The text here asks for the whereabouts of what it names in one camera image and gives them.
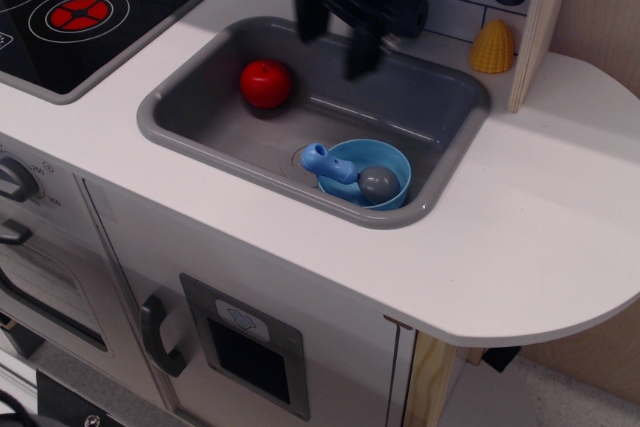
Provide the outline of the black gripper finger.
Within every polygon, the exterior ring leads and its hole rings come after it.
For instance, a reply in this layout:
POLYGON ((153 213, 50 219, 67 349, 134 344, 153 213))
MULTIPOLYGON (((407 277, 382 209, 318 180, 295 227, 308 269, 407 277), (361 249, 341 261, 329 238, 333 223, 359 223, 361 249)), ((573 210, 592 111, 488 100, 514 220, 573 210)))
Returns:
POLYGON ((327 31, 329 9, 324 0, 295 0, 299 37, 309 42, 327 31))
POLYGON ((364 28, 355 28, 346 53, 345 78, 354 81, 375 71, 381 54, 381 37, 364 28))

